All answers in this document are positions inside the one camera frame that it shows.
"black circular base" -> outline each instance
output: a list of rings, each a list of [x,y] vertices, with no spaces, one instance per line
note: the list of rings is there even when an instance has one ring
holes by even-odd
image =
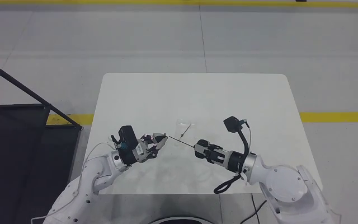
[[[207,220],[197,217],[188,217],[188,216],[176,216],[169,218],[161,218],[151,222],[150,224],[213,224]]]

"gray floor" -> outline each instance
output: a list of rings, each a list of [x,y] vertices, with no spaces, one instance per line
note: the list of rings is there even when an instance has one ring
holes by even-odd
[[[356,10],[2,6],[0,30],[0,67],[68,114],[94,113],[107,72],[283,73],[299,111],[358,111]],[[0,81],[1,104],[30,102]],[[342,223],[355,223],[358,123],[304,128],[326,198]],[[82,132],[73,177],[90,129]],[[99,205],[92,223],[146,223],[174,214],[239,223],[253,211],[245,194],[106,195]],[[267,206],[260,218],[276,223]]]

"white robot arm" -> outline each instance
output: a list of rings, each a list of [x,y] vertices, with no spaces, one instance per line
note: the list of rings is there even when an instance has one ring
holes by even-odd
[[[89,208],[95,203],[98,192],[112,185],[132,164],[156,158],[168,139],[165,134],[156,133],[137,139],[131,126],[121,127],[119,136],[119,141],[112,136],[115,151],[85,160],[81,175],[71,181],[58,196],[48,215],[43,217],[44,224],[85,223]]]
[[[297,170],[286,165],[266,166],[261,156],[249,152],[249,145],[241,132],[243,124],[249,128],[247,121],[231,116],[224,124],[229,132],[239,134],[244,154],[226,151],[203,139],[193,146],[196,157],[236,173],[232,180],[214,189],[214,193],[226,191],[234,181],[246,176],[249,184],[260,184],[279,224],[334,224],[328,213],[328,203],[304,166],[297,166]]]

